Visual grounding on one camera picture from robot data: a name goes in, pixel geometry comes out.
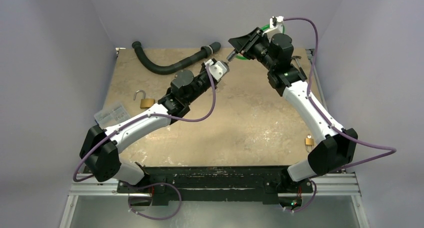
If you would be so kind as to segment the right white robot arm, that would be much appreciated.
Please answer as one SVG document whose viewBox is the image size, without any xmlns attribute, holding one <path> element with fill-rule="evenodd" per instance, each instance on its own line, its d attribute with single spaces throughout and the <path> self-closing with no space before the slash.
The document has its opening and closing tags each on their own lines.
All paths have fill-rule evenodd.
<svg viewBox="0 0 424 228">
<path fill-rule="evenodd" d="M 316 141 L 306 159 L 283 172 L 280 184 L 284 190 L 292 192 L 302 180 L 325 175 L 353 160 L 356 144 L 350 138 L 358 138 L 357 132 L 345 129 L 310 92 L 303 70 L 291 64 L 294 47 L 288 35 L 276 33 L 268 38 L 255 28 L 247 35 L 229 39 L 229 43 L 235 53 L 257 60 L 268 70 L 271 87 L 295 108 Z"/>
</svg>

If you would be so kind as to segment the green cable lock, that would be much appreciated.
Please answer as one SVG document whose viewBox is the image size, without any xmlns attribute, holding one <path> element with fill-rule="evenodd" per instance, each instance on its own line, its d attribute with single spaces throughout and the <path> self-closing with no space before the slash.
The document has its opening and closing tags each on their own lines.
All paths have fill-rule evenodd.
<svg viewBox="0 0 424 228">
<path fill-rule="evenodd" d="M 228 42 L 233 47 L 233 51 L 227 56 L 227 61 L 230 62 L 234 58 L 241 60 L 253 60 L 254 47 L 260 45 L 260 48 L 267 48 L 269 45 L 269 36 L 277 33 L 284 33 L 285 26 L 283 23 L 276 23 L 275 25 L 266 25 L 262 28 L 255 28 L 250 33 L 230 38 Z"/>
</svg>

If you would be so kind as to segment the large brass padlock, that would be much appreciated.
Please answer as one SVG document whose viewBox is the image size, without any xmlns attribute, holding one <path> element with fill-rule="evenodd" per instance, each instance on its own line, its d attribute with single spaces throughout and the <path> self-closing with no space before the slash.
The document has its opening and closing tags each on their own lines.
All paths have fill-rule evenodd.
<svg viewBox="0 0 424 228">
<path fill-rule="evenodd" d="M 138 94 L 141 94 L 141 99 L 139 100 L 140 101 L 140 104 L 139 104 L 140 109 L 148 109 L 148 108 L 151 108 L 155 104 L 155 102 L 156 102 L 155 99 L 147 98 L 146 92 L 142 89 L 135 91 L 135 93 L 133 95 L 133 101 L 137 100 Z"/>
</svg>

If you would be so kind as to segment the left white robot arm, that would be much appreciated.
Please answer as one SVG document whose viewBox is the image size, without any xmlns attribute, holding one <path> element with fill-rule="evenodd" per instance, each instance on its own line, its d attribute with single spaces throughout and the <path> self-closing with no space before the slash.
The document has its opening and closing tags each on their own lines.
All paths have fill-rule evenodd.
<svg viewBox="0 0 424 228">
<path fill-rule="evenodd" d="M 73 173 L 73 181 L 87 179 L 77 177 L 81 166 L 86 165 L 91 171 L 89 177 L 99 182 L 114 178 L 128 183 L 138 193 L 146 191 L 149 179 L 144 168 L 122 159 L 121 152 L 149 133 L 176 121 L 196 123 L 207 119 L 215 109 L 217 84 L 228 71 L 218 65 L 206 65 L 197 76 L 191 71 L 182 71 L 171 82 L 166 95 L 146 111 L 104 129 L 99 125 L 91 127 L 80 150 L 80 161 Z M 212 90 L 213 100 L 207 114 L 196 119 L 185 118 L 190 104 L 208 89 Z"/>
</svg>

